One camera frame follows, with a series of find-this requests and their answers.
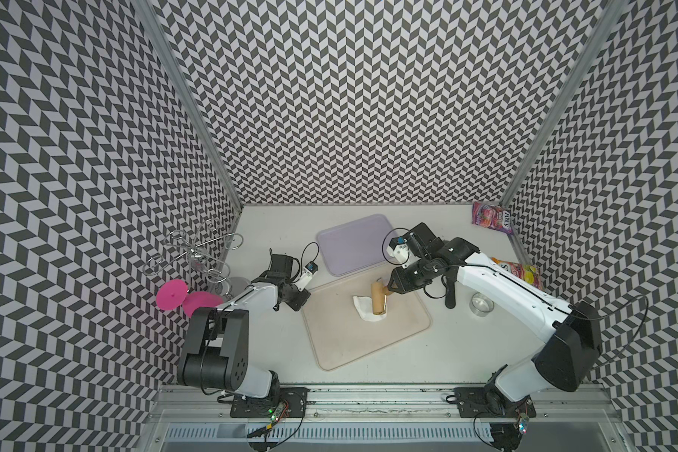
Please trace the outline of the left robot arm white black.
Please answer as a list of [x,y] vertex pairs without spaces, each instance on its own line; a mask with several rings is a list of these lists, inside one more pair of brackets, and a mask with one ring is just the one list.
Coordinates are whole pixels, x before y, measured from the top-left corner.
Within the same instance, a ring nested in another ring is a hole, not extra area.
[[189,322],[177,367],[177,382],[205,395],[226,392],[276,403],[279,379],[250,361],[250,323],[284,305],[297,312],[311,296],[306,289],[319,266],[272,254],[269,267],[226,307],[197,309]]

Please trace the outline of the orange yellow snack bag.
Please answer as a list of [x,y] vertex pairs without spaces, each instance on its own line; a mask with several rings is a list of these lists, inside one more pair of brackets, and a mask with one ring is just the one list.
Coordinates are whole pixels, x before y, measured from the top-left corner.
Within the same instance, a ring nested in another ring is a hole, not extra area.
[[513,276],[522,279],[526,283],[531,284],[538,289],[544,288],[542,286],[541,273],[533,265],[524,265],[520,263],[504,261],[495,257],[492,257],[492,261],[502,267],[502,269],[505,271],[508,271]]

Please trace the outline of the black handled metal scraper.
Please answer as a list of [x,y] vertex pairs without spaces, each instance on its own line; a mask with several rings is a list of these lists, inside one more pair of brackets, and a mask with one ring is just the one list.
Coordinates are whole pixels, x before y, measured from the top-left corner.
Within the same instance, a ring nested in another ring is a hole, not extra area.
[[458,277],[458,268],[457,267],[450,269],[443,276],[443,285],[446,288],[446,295],[444,296],[444,306],[449,310],[454,309],[457,305],[457,300],[456,300],[457,277]]

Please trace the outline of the wooden dough roller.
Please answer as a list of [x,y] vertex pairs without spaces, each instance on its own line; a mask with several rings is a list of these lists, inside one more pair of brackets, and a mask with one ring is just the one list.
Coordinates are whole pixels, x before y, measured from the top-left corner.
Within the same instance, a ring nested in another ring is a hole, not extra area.
[[382,316],[386,313],[387,298],[392,294],[393,291],[382,281],[371,284],[372,313],[375,316]]

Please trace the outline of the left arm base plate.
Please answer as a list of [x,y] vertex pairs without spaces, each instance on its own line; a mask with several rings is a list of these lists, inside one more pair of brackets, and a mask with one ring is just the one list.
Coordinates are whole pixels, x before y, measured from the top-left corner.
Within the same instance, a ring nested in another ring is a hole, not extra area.
[[268,397],[235,397],[231,404],[231,418],[269,419],[279,412],[282,402],[287,404],[288,418],[302,418],[306,413],[309,389],[307,387],[280,387]]

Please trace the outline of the pink plastic wine glass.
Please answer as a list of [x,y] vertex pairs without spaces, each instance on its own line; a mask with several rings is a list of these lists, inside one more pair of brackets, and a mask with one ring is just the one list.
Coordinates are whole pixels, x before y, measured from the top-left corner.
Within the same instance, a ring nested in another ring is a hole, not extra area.
[[182,280],[171,280],[163,284],[156,293],[156,306],[162,311],[173,311],[179,307],[191,318],[199,308],[215,308],[224,303],[222,297],[205,292],[189,292]]

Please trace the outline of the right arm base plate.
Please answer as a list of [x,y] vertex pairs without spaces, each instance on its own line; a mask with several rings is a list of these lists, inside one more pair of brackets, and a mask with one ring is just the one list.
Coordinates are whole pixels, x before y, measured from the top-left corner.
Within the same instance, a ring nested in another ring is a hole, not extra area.
[[454,405],[461,418],[520,418],[526,415],[530,419],[537,416],[535,405],[530,397],[520,401],[511,401],[496,390],[486,390],[481,386],[455,387],[446,396],[446,403]]

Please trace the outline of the beige plastic tray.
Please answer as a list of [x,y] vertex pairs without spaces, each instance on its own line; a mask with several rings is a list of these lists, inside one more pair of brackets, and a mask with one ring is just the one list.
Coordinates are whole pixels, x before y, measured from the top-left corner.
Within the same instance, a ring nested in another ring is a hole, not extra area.
[[318,366],[326,371],[355,362],[431,327],[431,318],[417,293],[386,299],[387,313],[367,321],[356,310],[355,296],[370,296],[370,285],[387,283],[392,267],[380,265],[323,284],[311,291],[301,308]]

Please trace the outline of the pink snack bag far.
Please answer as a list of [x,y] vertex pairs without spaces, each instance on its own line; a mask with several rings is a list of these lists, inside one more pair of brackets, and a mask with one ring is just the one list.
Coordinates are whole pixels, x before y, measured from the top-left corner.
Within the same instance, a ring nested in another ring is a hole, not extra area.
[[474,202],[472,206],[472,224],[506,235],[514,235],[510,211],[498,205]]

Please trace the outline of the white dough ball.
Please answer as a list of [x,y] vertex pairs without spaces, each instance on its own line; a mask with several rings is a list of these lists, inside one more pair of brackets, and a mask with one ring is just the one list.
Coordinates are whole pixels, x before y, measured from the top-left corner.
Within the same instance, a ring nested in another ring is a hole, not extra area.
[[386,319],[387,314],[376,315],[374,313],[371,297],[354,296],[353,304],[361,320],[366,322],[379,322]]

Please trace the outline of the purple plastic tray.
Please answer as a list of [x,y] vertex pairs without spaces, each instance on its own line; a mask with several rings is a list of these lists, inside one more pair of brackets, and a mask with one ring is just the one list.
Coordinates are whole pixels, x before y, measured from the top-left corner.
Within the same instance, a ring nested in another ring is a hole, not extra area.
[[388,218],[375,214],[320,231],[316,242],[329,273],[341,277],[389,258],[382,244],[391,231]]

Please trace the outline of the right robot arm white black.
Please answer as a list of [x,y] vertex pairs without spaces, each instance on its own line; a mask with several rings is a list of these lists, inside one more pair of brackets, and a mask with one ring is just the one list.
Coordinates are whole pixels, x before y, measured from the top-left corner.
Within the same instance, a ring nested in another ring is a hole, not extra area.
[[455,284],[474,289],[542,342],[538,351],[493,372],[478,399],[487,414],[503,416],[546,389],[574,392],[600,358],[596,308],[549,295],[502,269],[471,242],[461,237],[444,240],[421,222],[401,235],[388,233],[382,246],[394,268],[388,284],[374,290],[374,299],[423,290],[442,279],[447,301],[454,298]]

